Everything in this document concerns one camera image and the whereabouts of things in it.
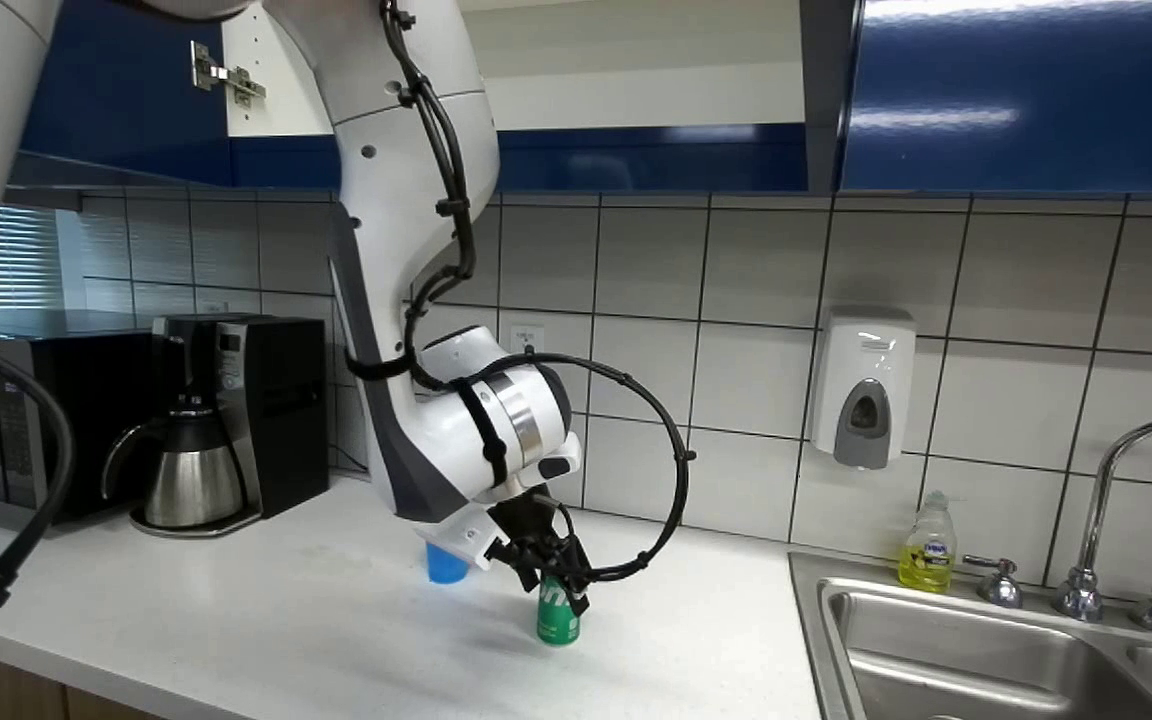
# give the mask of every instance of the microwave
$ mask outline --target microwave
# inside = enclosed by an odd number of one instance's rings
[[[68,411],[76,474],[61,520],[125,505],[99,496],[99,466],[125,428],[156,415],[156,339],[125,312],[0,312],[0,354],[32,370]],[[56,445],[39,409],[0,378],[0,505],[36,507],[54,489]]]

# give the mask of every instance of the green bottle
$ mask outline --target green bottle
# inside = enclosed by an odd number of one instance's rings
[[[577,642],[577,634],[580,634],[580,615],[577,615],[563,582],[552,578],[552,577],[540,578],[538,634],[540,634],[546,642],[558,642],[558,648],[559,648],[559,642]]]

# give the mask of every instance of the dish soap bottle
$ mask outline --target dish soap bottle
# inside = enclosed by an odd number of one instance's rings
[[[921,592],[950,592],[956,565],[956,534],[944,490],[934,490],[897,550],[897,582]]]

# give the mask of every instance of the blue cabinet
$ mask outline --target blue cabinet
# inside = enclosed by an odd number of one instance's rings
[[[1152,0],[870,0],[844,190],[1152,190]]]
[[[116,0],[65,0],[22,139],[16,185],[229,185],[224,96],[191,89],[187,43],[221,53],[215,23]]]

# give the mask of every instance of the white soap dispenser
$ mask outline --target white soap dispenser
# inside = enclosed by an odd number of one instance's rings
[[[811,445],[850,466],[887,466],[909,428],[914,360],[914,317],[836,312],[811,382]]]

